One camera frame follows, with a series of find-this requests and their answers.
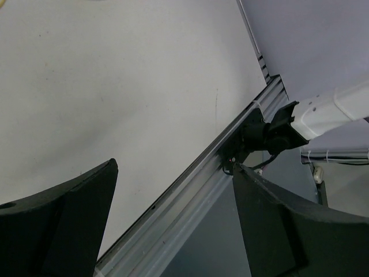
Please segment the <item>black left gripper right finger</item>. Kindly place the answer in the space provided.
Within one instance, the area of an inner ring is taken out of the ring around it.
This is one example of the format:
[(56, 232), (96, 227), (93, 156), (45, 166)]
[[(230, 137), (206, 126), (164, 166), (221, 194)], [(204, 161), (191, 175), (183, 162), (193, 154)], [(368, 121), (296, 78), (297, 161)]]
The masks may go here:
[(306, 200), (236, 163), (233, 188), (252, 276), (367, 276), (368, 219)]

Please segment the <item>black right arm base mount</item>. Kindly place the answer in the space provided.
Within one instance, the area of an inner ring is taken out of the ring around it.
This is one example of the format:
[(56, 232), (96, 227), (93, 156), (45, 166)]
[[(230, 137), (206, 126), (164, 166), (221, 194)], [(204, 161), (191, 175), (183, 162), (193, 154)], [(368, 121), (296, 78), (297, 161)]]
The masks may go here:
[(263, 150), (266, 126), (262, 111), (255, 108), (226, 140), (220, 148), (222, 169), (226, 175), (233, 175), (235, 162), (243, 163), (250, 153)]

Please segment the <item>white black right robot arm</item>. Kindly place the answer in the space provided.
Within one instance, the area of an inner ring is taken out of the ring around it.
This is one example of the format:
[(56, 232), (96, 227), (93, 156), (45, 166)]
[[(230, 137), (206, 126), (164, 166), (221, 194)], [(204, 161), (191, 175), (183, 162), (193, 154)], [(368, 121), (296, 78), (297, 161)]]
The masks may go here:
[(280, 108), (271, 122), (242, 129), (248, 151), (282, 151), (307, 145), (328, 131), (368, 117), (368, 80)]

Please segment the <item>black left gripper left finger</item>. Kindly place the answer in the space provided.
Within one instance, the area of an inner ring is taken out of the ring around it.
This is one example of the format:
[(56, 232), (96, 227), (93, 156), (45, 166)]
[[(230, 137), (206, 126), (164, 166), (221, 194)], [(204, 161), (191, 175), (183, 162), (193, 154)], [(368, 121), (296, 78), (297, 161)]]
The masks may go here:
[(118, 177), (101, 165), (1, 205), (1, 276), (92, 276)]

